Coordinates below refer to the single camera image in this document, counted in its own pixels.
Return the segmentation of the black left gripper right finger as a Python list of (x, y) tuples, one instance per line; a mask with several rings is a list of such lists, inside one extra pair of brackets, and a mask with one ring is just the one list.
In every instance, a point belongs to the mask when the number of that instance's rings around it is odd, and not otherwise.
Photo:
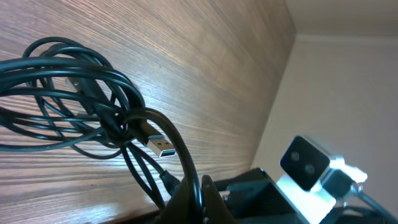
[(238, 221), (228, 210), (209, 175), (204, 175), (202, 177), (201, 191), (208, 223), (238, 224)]

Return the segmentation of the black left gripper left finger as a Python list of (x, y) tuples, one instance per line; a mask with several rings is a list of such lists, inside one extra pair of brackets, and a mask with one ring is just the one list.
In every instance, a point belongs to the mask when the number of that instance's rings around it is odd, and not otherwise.
[(194, 183), (184, 178), (174, 189), (165, 209), (155, 218), (155, 224), (189, 224), (195, 222)]

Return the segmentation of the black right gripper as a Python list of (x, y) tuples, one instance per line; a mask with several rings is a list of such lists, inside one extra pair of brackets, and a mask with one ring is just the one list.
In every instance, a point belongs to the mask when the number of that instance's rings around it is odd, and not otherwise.
[(219, 192), (228, 193), (221, 198), (223, 207), (214, 209), (215, 223), (306, 223), (260, 168), (218, 180), (214, 185)]

